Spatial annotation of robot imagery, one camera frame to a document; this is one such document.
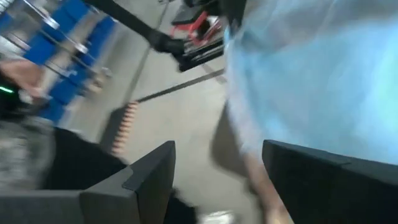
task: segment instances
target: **concrete floor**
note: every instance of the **concrete floor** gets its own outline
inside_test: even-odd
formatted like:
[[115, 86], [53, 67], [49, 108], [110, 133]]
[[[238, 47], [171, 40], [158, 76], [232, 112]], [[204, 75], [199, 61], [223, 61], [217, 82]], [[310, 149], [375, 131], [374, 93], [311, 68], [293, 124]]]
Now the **concrete floor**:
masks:
[[[164, 16], [165, 6], [155, 0], [121, 1], [121, 5], [153, 27], [161, 21], [159, 29], [169, 32], [180, 1], [170, 3]], [[121, 39], [109, 63], [114, 78], [102, 93], [85, 102], [69, 128], [97, 141], [107, 115], [122, 105], [125, 96], [135, 100], [224, 67], [221, 57], [205, 67], [178, 73], [169, 55], [147, 49], [145, 41], [133, 32]], [[247, 190], [225, 103], [226, 81], [213, 78], [140, 104], [125, 158], [134, 162], [174, 140], [174, 185], [182, 198], [197, 206], [200, 213], [232, 210], [241, 217], [241, 223], [257, 224], [261, 215], [255, 197]]]

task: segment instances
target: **green light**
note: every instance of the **green light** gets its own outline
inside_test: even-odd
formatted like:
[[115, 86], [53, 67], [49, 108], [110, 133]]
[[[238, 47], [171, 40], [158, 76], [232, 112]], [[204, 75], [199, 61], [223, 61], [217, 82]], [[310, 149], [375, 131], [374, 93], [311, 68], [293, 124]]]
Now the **green light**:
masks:
[[12, 91], [10, 89], [4, 88], [3, 86], [0, 86], [0, 90], [8, 92], [8, 93], [13, 93], [14, 92], [14, 91]]

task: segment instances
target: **hand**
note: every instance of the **hand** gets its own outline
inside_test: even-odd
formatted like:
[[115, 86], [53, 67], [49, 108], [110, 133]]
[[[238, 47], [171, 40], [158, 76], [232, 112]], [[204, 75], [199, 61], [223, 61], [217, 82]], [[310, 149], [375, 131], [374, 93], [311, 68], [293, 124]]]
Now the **hand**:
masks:
[[14, 81], [19, 87], [26, 90], [31, 96], [39, 97], [39, 86], [44, 71], [29, 60], [10, 60], [0, 62], [0, 70]]

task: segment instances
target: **metal rack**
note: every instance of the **metal rack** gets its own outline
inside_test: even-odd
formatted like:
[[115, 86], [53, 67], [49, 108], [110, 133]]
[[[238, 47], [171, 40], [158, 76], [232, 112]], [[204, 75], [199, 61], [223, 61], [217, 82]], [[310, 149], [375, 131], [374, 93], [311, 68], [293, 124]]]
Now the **metal rack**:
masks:
[[[102, 57], [101, 54], [109, 52], [100, 52], [100, 49], [95, 49], [95, 43], [91, 41], [100, 42], [97, 45], [102, 48], [108, 36], [104, 36], [104, 40], [95, 38], [95, 34], [101, 33], [96, 32], [96, 29], [108, 22], [112, 30], [117, 26], [117, 22], [95, 8], [89, 7], [86, 12], [83, 12], [86, 9], [79, 12], [78, 9], [73, 8], [67, 19], [71, 20], [72, 17], [75, 25], [71, 22], [67, 24], [59, 19], [60, 13], [63, 13], [60, 8], [72, 3], [80, 4], [78, 6], [82, 8], [87, 7], [79, 0], [0, 1], [0, 6], [4, 8], [1, 11], [2, 7], [0, 7], [0, 53], [7, 57], [25, 57], [32, 60], [31, 57], [41, 53], [40, 48], [35, 46], [37, 42], [48, 42], [47, 44], [52, 46], [53, 49], [47, 58], [42, 58], [38, 62], [32, 60], [46, 68], [42, 89], [48, 94], [50, 100], [54, 98], [52, 90], [56, 85], [66, 79], [72, 80], [74, 78], [72, 76], [78, 74], [74, 68], [79, 68], [79, 72], [85, 74], [85, 80], [82, 81], [84, 84], [76, 84], [79, 87], [76, 96], [84, 96], [93, 91], [93, 86], [96, 87], [95, 90], [100, 89], [101, 85], [104, 85], [104, 79], [111, 77], [109, 69], [98, 63], [98, 59]], [[3, 18], [7, 18], [7, 24], [4, 26], [1, 25]], [[66, 111], [72, 101], [70, 99], [63, 101], [62, 109]], [[61, 117], [53, 120], [58, 123]]]

